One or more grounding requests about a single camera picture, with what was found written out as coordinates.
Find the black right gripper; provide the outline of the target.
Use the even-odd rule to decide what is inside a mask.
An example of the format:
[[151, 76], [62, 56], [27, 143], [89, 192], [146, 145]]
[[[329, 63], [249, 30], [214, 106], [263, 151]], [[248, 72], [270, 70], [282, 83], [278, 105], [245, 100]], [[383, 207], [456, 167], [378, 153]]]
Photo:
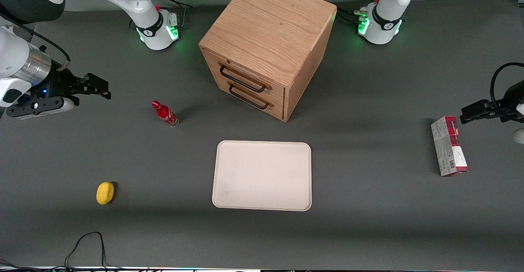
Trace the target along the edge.
[[108, 88], [108, 82], [92, 73], [82, 78], [74, 76], [69, 69], [58, 71], [56, 66], [52, 65], [47, 78], [39, 84], [39, 99], [47, 97], [70, 97], [75, 94], [98, 95], [107, 100], [112, 98]]

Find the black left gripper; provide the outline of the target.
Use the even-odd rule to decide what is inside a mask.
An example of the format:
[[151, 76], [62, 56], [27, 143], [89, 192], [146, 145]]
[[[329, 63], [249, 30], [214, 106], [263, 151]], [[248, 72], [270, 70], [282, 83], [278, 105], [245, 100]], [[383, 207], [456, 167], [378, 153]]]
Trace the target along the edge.
[[462, 124], [467, 124], [481, 119], [498, 119], [502, 123], [508, 121], [524, 122], [523, 116], [524, 81], [511, 86], [502, 100], [500, 109], [503, 112], [500, 116], [494, 102], [489, 100], [479, 100], [461, 109], [460, 120]]

